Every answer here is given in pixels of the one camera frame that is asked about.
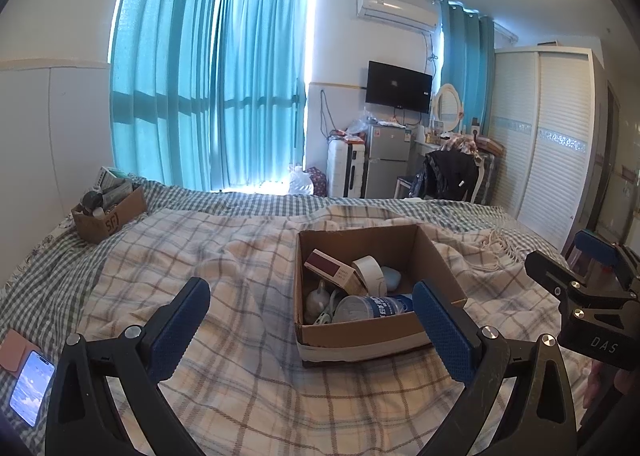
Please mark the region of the white earbuds case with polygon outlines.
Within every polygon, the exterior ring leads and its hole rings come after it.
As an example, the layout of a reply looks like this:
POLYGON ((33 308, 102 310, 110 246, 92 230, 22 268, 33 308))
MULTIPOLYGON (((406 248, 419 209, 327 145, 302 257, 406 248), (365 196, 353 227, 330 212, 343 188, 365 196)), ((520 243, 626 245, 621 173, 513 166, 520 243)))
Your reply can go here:
POLYGON ((382 266, 381 271, 386 283, 386 291, 388 293, 395 292, 401 282, 401 274, 395 268, 389 266, 382 266))

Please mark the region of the white tape roll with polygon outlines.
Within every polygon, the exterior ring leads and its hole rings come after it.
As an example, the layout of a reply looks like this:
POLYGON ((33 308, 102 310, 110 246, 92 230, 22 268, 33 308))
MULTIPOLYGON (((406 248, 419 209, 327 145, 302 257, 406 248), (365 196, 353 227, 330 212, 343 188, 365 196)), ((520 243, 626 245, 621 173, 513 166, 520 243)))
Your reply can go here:
POLYGON ((352 262, 352 268, 371 297, 385 297, 387 285, 381 265, 370 255, 352 262))

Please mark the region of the clear plastic jar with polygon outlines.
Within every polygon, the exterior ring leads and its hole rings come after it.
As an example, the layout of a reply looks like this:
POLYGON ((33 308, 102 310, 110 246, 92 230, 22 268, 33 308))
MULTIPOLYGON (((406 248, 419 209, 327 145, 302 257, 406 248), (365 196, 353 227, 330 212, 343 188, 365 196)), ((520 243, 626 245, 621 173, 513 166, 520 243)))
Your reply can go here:
POLYGON ((413 311, 411 295, 399 294, 388 297, 357 297, 350 295, 337 304, 333 323, 349 323, 356 320, 385 318, 413 311))

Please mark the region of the brown paper booklet box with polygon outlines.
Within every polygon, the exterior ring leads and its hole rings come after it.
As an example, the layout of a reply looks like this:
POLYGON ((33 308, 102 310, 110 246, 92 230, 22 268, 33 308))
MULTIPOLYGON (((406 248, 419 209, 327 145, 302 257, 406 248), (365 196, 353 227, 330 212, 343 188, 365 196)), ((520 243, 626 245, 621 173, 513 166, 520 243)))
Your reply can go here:
POLYGON ((308 255, 304 266, 328 283, 340 287, 350 295, 366 295, 366 287, 361 283, 355 268, 314 249, 308 255))

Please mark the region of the white plush toy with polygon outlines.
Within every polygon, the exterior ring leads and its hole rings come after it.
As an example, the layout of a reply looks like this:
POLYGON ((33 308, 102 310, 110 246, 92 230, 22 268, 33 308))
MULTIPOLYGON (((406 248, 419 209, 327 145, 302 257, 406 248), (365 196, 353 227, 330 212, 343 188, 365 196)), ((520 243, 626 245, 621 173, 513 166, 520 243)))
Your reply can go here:
POLYGON ((305 301, 304 320, 306 324, 314 324, 330 303, 330 294, 326 290, 326 282, 322 279, 318 287, 307 295, 305 301))

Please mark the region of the white louvered wardrobe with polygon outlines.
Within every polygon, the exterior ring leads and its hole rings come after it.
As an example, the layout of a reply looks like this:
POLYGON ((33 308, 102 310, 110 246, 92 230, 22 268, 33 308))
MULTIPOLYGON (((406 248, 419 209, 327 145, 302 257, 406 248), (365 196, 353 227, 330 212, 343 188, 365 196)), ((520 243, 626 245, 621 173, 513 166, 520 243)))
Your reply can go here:
POLYGON ((602 64, 590 48, 496 52, 487 134, 503 156, 491 202, 560 252, 588 199, 605 91, 602 64))

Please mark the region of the large open cardboard box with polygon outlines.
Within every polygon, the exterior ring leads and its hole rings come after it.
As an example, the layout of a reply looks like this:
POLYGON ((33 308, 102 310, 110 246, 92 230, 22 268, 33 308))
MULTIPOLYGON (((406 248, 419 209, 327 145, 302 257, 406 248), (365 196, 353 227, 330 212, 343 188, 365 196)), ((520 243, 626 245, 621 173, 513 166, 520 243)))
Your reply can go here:
POLYGON ((322 280, 304 266, 314 249, 349 266, 360 257, 370 255, 381 267, 397 269, 401 274, 400 285, 395 292, 387 292, 385 297, 399 294, 412 297, 413 286, 419 281, 429 280, 452 304, 464 306, 466 295, 446 259, 446 248, 453 238, 446 229, 418 223, 385 223, 344 231, 299 233, 293 290, 296 343, 302 361, 307 365, 363 362, 416 350, 430 342, 413 311, 385 318, 333 323, 337 304, 350 294, 327 281, 330 303, 314 324, 306 324, 307 295, 322 280))

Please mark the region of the silver mini fridge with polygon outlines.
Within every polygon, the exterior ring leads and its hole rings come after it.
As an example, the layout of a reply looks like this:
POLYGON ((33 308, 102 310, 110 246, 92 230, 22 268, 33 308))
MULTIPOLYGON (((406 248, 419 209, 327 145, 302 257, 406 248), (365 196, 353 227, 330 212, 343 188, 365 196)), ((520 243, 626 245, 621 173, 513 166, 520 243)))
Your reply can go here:
POLYGON ((381 124, 368 127, 363 197, 394 197, 398 177, 407 173, 410 147, 411 132, 405 127, 381 124))

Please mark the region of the small cardboard box with items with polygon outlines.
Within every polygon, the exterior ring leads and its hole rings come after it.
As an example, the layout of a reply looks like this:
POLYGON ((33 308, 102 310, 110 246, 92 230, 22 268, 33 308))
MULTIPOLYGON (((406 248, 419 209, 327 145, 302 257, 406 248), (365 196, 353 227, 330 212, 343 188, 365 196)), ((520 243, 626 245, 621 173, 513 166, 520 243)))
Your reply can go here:
POLYGON ((72 216, 80 238, 97 245, 145 211, 142 184, 115 168, 101 167, 72 216))

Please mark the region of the white suitcase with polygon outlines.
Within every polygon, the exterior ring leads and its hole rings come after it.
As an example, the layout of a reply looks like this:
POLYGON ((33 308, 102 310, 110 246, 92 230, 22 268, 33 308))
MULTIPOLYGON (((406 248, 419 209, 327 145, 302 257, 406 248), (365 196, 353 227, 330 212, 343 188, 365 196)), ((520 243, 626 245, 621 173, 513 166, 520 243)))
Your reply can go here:
POLYGON ((326 180, 331 198, 360 198, 366 145, 360 138, 332 139, 326 157, 326 180))

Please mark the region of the right teal curtain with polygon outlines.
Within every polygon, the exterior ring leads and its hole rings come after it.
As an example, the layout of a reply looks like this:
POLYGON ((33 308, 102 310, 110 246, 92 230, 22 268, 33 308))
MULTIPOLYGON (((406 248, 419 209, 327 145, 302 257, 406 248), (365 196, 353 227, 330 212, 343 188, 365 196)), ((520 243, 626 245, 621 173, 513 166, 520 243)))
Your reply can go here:
POLYGON ((440 21, 444 36, 440 81, 458 92, 465 130, 471 130, 474 120, 484 129, 494 86, 495 21, 449 0, 440 2, 440 21))

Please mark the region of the teal curtain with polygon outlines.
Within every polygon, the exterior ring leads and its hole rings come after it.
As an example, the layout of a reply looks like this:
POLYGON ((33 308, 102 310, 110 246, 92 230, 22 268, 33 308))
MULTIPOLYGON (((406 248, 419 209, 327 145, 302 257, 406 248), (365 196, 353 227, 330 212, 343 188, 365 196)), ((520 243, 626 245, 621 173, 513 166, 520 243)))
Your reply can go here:
POLYGON ((471 130, 474 120, 484 129, 494 86, 495 21, 449 0, 440 2, 440 21, 444 36, 440 81, 458 92, 465 130, 471 130))
POLYGON ((212 187, 210 68, 215 0, 119 0, 111 39, 116 168, 212 187))
POLYGON ((213 189, 279 182, 304 156, 308 0, 220 0, 213 189))

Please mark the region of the white plastic bag on floor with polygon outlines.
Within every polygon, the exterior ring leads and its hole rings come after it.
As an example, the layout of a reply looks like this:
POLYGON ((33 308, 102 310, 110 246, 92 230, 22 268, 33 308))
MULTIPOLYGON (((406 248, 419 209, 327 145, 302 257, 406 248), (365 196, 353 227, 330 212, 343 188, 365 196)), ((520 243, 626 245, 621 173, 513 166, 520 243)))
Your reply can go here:
POLYGON ((294 196, 312 196, 314 194, 314 182, 300 165, 296 165, 290 170, 288 193, 294 196))

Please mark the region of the middle teal curtain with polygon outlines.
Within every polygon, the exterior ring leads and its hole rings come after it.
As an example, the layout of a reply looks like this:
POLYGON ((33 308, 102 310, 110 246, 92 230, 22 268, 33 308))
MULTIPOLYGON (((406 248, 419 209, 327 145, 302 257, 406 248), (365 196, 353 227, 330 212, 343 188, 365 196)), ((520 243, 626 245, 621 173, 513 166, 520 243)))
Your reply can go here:
POLYGON ((220 0, 213 189, 279 182, 304 156, 308 0, 220 0))

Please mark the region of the black wall television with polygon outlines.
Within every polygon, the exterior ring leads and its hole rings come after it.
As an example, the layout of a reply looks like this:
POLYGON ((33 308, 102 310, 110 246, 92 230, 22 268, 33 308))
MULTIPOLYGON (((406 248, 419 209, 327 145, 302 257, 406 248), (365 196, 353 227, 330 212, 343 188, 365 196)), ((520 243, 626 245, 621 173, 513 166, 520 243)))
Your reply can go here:
POLYGON ((366 103, 427 113, 433 77, 424 72, 369 61, 366 103))

